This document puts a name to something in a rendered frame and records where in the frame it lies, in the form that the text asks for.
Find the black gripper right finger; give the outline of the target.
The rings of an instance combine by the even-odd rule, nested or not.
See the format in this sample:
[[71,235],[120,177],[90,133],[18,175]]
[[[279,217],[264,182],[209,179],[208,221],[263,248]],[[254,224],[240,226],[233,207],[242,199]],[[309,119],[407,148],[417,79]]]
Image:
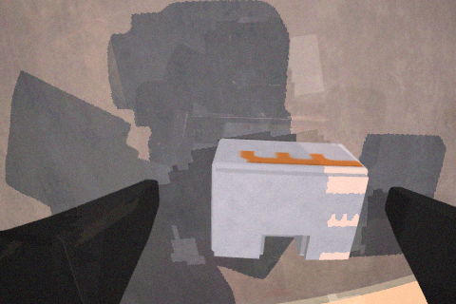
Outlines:
[[427,304],[456,304],[456,206],[392,186],[385,214]]

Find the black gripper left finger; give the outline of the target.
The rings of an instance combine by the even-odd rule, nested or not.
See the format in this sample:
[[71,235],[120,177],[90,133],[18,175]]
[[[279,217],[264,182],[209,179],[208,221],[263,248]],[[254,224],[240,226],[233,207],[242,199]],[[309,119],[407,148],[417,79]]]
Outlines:
[[0,304],[121,304],[159,206],[144,180],[0,231]]

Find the white box with orange and black markings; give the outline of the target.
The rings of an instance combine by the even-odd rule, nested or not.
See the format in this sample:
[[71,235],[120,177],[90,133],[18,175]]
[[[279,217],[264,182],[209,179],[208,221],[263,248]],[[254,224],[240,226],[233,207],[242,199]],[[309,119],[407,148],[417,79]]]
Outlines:
[[212,163],[214,256],[259,258],[294,237],[305,259],[347,259],[368,170],[342,144],[227,140]]

